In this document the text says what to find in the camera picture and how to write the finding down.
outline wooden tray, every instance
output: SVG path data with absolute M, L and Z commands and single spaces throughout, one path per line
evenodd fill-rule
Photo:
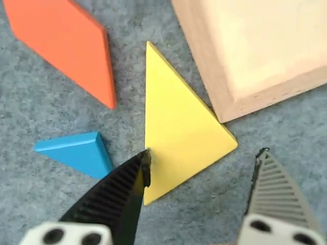
M 172 0 L 220 122 L 327 82 L 326 0 Z

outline gray carpet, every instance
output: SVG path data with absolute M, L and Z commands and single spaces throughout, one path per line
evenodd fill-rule
M 151 40 L 209 105 L 168 1 L 80 0 L 110 35 L 119 106 L 111 111 L 51 67 L 10 30 L 0 5 L 0 238 L 54 221 L 96 183 L 33 152 L 39 139 L 101 131 L 114 166 L 144 148 L 145 44 Z M 234 240 L 254 156 L 269 146 L 327 226 L 327 86 L 227 123 L 239 148 L 150 206 L 135 244 Z

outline yellow triangle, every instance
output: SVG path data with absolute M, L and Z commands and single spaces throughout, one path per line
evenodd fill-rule
M 152 153 L 145 205 L 237 147 L 232 134 L 150 42 L 146 52 L 145 147 Z

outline screw hole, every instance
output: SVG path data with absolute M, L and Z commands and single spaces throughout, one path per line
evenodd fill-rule
M 260 220 L 252 221 L 250 225 L 259 231 L 271 232 L 270 226 Z
M 43 238 L 43 242 L 45 244 L 56 244 L 63 237 L 63 230 L 61 229 L 53 229 L 47 232 L 47 234 Z
M 293 236 L 293 239 L 296 240 L 296 241 L 299 241 L 299 242 L 301 242 L 303 244 L 316 245 L 316 242 L 315 242 L 314 239 L 312 239 L 308 235 L 305 235 L 305 234 L 302 234 L 302 233 L 295 234 Z
M 101 235 L 91 233 L 86 235 L 82 240 L 82 245 L 98 245 L 101 241 Z

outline wooden block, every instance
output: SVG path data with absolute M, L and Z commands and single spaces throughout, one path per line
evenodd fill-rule
M 327 1 L 172 4 L 220 122 L 327 82 Z
M 150 42 L 146 51 L 145 147 L 152 155 L 145 205 L 237 147 L 232 134 Z
M 104 105 L 116 107 L 104 26 L 73 0 L 4 0 L 4 6 L 19 40 Z

